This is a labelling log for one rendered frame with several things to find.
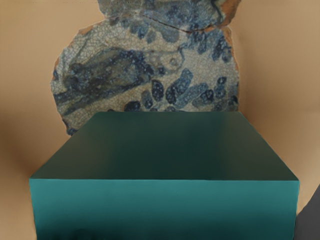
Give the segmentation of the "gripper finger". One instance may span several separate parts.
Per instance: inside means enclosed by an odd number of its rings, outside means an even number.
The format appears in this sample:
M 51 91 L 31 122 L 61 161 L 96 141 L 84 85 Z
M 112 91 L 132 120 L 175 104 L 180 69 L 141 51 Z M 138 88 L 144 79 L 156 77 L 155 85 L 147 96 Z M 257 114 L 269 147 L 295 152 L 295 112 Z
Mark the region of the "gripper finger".
M 296 217 L 294 240 L 320 240 L 320 184 Z

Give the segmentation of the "teal block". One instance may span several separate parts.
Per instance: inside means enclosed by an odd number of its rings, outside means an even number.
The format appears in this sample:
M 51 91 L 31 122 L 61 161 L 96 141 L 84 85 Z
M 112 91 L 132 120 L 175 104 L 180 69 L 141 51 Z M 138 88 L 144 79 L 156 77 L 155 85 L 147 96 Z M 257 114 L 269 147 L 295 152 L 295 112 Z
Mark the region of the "teal block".
M 29 187 L 37 240 L 293 240 L 300 182 L 240 112 L 99 112 Z

